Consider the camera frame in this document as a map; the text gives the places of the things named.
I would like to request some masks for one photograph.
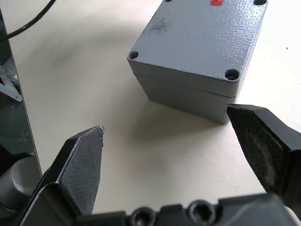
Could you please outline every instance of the textured gray surface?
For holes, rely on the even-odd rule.
[[[131,50],[138,56],[128,56],[149,99],[228,122],[225,104],[234,103],[242,87],[266,6],[163,1]],[[225,78],[231,69],[239,72],[234,81]]]
[[[211,6],[209,0],[163,1],[132,48],[139,53],[135,61],[223,80],[233,86],[227,96],[235,96],[239,79],[229,82],[224,74],[228,69],[242,73],[266,5],[253,0],[224,0],[222,6]],[[212,92],[212,87],[204,83],[202,90]]]
[[[178,84],[146,78],[136,75],[137,80],[144,87],[150,100],[160,104],[184,110],[196,115],[202,115],[222,123],[229,121],[225,114],[225,105],[234,103],[235,98],[227,98],[201,92],[196,89]]]
[[[83,215],[92,214],[100,181],[103,148],[102,126],[79,138],[70,162],[65,169],[61,184]]]

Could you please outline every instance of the white table surface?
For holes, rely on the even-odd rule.
[[[8,32],[48,0],[0,0]],[[105,127],[94,212],[264,192],[231,124],[150,102],[126,56],[161,0],[57,0],[10,40],[43,172],[64,141]],[[301,131],[298,0],[271,0],[238,103]]]

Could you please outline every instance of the dirty smudge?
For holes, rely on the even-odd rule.
[[[163,34],[172,28],[171,25],[165,21],[165,18],[161,18],[161,19],[156,18],[156,20],[157,21],[150,28],[150,31],[155,35]]]

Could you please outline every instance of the screw hole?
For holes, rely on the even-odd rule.
[[[136,59],[137,57],[138,57],[138,52],[137,51],[132,51],[132,52],[130,52],[129,54],[128,54],[128,56],[127,56],[127,58],[129,59],[129,60],[134,60],[134,59]]]
[[[196,223],[212,224],[216,218],[213,205],[204,200],[193,202],[188,207],[188,215]]]
[[[131,216],[132,226],[152,226],[156,220],[156,213],[148,208],[142,207],[134,211]]]
[[[254,5],[261,6],[267,3],[267,0],[255,0]]]
[[[235,69],[227,70],[225,73],[225,78],[230,81],[234,81],[234,80],[238,79],[238,77],[239,77],[239,72],[238,72],[238,70],[235,70]]]

